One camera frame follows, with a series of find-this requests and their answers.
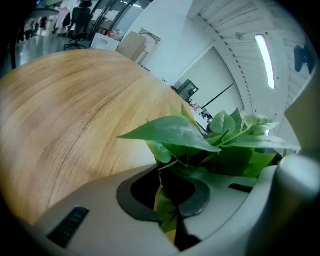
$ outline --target wood grain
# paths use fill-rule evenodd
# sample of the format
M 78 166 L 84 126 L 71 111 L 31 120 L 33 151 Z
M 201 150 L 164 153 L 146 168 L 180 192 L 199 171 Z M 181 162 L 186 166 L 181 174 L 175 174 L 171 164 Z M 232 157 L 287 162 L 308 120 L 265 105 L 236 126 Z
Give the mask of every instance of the wood grain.
M 184 102 L 117 52 L 72 50 L 25 64 L 0 82 L 1 193 L 34 224 L 80 186 L 155 159 L 117 139 Z

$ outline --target pothos plant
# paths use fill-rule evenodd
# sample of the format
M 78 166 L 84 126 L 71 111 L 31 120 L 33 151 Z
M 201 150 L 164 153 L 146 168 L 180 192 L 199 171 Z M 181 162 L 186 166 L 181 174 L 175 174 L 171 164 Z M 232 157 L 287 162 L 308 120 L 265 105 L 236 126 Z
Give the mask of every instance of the pothos plant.
M 266 136 L 265 131 L 277 126 L 266 116 L 241 117 L 239 109 L 231 115 L 218 113 L 210 123 L 212 133 L 203 135 L 196 121 L 182 104 L 181 111 L 171 107 L 170 116 L 158 118 L 119 136 L 144 140 L 158 164 L 158 172 L 199 172 L 257 178 L 276 156 L 256 149 L 297 149 L 283 139 Z M 177 228 L 178 210 L 161 186 L 154 209 L 160 214 L 165 233 Z

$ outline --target fluorescent light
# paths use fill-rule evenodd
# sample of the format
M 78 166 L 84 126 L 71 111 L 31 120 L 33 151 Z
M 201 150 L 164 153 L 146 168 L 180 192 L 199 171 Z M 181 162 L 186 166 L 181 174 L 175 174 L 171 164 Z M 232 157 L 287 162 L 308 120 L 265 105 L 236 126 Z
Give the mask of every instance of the fluorescent light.
M 274 71 L 272 69 L 271 58 L 270 58 L 265 37 L 262 34 L 257 34 L 255 36 L 255 40 L 258 43 L 258 46 L 262 53 L 262 57 L 263 57 L 263 61 L 266 69 L 266 75 L 268 77 L 269 87 L 272 89 L 275 89 Z

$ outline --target floor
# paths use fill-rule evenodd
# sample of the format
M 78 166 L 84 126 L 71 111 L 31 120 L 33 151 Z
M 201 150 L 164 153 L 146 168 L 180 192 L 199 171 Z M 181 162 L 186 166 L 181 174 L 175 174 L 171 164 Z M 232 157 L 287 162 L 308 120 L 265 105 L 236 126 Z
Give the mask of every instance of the floor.
M 62 52 L 64 45 L 68 44 L 69 41 L 68 38 L 55 36 L 34 36 L 28 41 L 24 40 L 24 42 L 18 43 L 15 48 L 16 66 L 19 67 L 45 55 Z M 88 41 L 81 41 L 80 44 L 87 47 L 89 46 Z M 5 61 L 0 67 L 0 78 L 4 77 L 11 70 L 11 56 L 8 50 Z

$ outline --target ceiling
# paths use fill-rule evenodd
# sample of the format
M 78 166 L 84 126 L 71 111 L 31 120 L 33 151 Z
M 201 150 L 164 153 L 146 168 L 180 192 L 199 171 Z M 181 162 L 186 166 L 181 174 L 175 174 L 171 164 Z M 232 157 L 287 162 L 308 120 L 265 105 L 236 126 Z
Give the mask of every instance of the ceiling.
M 271 135 L 285 139 L 294 136 L 284 112 L 310 76 L 306 65 L 295 71 L 294 48 L 305 44 L 295 19 L 273 0 L 195 0 L 189 18 L 203 19 L 217 35 L 214 48 L 236 82 L 246 113 L 266 115 L 279 122 Z M 255 35 L 266 39 L 274 90 L 268 86 Z

